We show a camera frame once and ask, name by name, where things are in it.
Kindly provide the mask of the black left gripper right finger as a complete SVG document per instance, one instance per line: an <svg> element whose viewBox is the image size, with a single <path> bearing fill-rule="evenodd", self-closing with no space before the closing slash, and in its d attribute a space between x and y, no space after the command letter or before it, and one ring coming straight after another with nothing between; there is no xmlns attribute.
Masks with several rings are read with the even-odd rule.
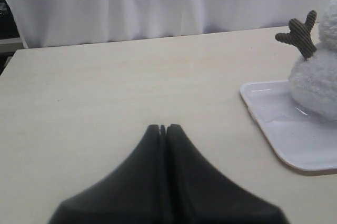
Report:
<svg viewBox="0 0 337 224"><path fill-rule="evenodd" d="M278 206L218 171L180 125L166 131L166 168L175 223L288 223Z"/></svg>

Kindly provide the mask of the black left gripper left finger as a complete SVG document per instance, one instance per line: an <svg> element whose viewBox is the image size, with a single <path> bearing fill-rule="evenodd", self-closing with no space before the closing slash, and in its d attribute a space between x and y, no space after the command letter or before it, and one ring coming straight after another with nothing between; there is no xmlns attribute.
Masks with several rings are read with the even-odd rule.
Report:
<svg viewBox="0 0 337 224"><path fill-rule="evenodd" d="M150 125L108 176L64 200L50 223L165 223L165 127Z"/></svg>

